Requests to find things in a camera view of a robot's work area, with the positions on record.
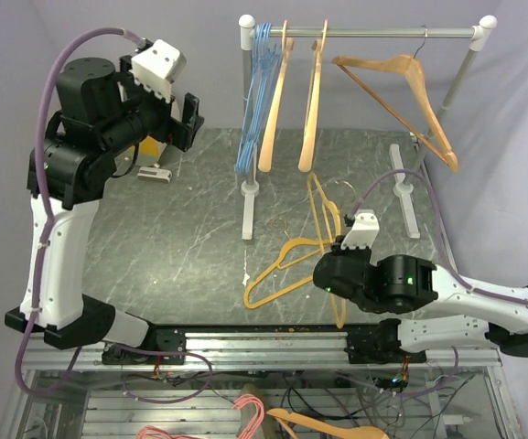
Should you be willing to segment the beige plastic hanger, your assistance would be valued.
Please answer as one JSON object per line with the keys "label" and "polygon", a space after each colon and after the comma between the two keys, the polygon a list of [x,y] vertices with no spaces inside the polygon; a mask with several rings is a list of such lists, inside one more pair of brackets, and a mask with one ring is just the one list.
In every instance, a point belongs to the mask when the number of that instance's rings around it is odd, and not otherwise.
{"label": "beige plastic hanger", "polygon": [[261,145],[261,151],[258,162],[258,169],[261,172],[268,173],[272,168],[273,153],[275,147],[275,133],[278,120],[279,109],[282,101],[283,88],[285,83],[287,65],[290,53],[294,46],[294,40],[287,36],[288,21],[286,20],[282,27],[282,57],[281,63],[276,75],[275,91],[271,101],[268,119],[264,131],[264,137]]}
{"label": "beige plastic hanger", "polygon": [[298,169],[303,173],[309,172],[313,164],[318,128],[318,109],[322,82],[323,52],[327,39],[328,27],[328,20],[325,20],[321,31],[321,38],[316,39],[313,43],[313,68],[311,70],[308,90],[307,114],[303,132],[303,144],[298,162]]}

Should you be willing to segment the brown wooden hanger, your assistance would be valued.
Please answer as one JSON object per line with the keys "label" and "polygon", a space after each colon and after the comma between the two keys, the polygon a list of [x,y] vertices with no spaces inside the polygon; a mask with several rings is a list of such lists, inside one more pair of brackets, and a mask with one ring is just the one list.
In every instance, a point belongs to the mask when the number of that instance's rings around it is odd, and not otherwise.
{"label": "brown wooden hanger", "polygon": [[[421,61],[410,54],[399,54],[386,60],[362,59],[350,56],[338,55],[332,60],[332,64],[342,70],[350,79],[361,87],[369,96],[378,102],[394,119],[401,123],[410,133],[425,145],[439,160],[441,160],[452,172],[458,172],[458,158],[449,142],[447,135],[433,110],[426,88],[426,76]],[[424,116],[430,133],[434,136],[433,144],[424,134],[420,134],[398,111],[394,109],[384,98],[382,98],[369,85],[355,75],[352,69],[371,70],[375,72],[396,74],[406,81],[412,92],[418,109]]]}

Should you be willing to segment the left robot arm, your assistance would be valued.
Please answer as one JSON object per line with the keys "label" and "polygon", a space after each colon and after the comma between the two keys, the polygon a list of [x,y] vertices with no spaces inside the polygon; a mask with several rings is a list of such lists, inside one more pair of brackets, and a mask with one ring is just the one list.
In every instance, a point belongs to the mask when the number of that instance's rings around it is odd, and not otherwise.
{"label": "left robot arm", "polygon": [[146,138],[188,150],[202,126],[199,99],[187,94],[180,119],[171,114],[171,86],[185,59],[151,51],[69,62],[59,74],[60,108],[44,134],[43,162],[50,195],[44,202],[35,175],[27,186],[33,212],[33,250],[27,291],[5,314],[19,332],[34,330],[59,349],[101,341],[120,343],[137,363],[157,351],[152,323],[82,291],[92,221],[116,157]]}

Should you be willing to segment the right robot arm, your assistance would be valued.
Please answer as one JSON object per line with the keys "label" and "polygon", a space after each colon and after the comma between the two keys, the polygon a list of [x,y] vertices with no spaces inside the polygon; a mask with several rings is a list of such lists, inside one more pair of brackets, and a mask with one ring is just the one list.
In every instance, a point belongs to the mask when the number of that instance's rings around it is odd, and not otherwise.
{"label": "right robot arm", "polygon": [[467,280],[460,284],[441,265],[410,255],[370,262],[370,249],[324,254],[314,285],[361,311],[385,314],[350,342],[363,362],[423,361],[438,348],[497,348],[528,358],[528,286],[509,288]]}

